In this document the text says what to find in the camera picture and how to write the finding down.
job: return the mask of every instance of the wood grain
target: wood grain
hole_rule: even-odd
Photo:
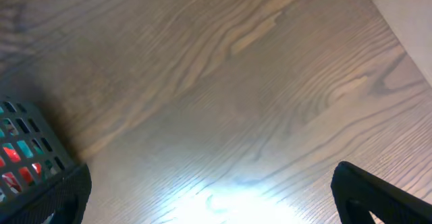
[[[85,223],[338,223],[341,160],[432,201],[432,89],[369,0],[23,1],[0,85],[88,159]]]

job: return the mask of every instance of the red object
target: red object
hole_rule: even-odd
[[[3,147],[3,150],[6,152],[8,157],[11,159],[12,163],[17,163],[21,161],[20,156],[14,149],[9,149],[7,147]],[[0,167],[5,166],[5,162],[3,159],[0,159]],[[39,163],[33,163],[32,164],[34,170],[38,174],[38,176],[41,176],[41,164]],[[30,174],[27,167],[22,167],[18,170],[21,174],[21,176],[24,178],[24,180],[27,182],[28,185],[30,185],[33,182],[32,175]],[[3,180],[9,185],[11,188],[15,188],[17,191],[21,192],[21,186],[19,185],[18,181],[16,180],[15,176],[12,173],[4,173],[2,176]]]

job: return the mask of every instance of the black plastic basket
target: black plastic basket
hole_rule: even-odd
[[[31,103],[0,101],[0,223],[80,223],[88,167],[70,158]]]

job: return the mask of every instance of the wooden floor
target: wooden floor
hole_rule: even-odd
[[[341,160],[432,202],[432,89],[370,0],[0,0],[0,89],[84,223],[338,223]]]

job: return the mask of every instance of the black plastic object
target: black plastic object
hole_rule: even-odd
[[[32,104],[0,100],[0,224],[81,223],[90,172]]]
[[[20,194],[0,207],[0,223],[49,224],[81,223],[90,196],[90,172],[86,165],[66,169]]]
[[[432,206],[348,162],[336,167],[331,190],[343,224],[432,223]]]

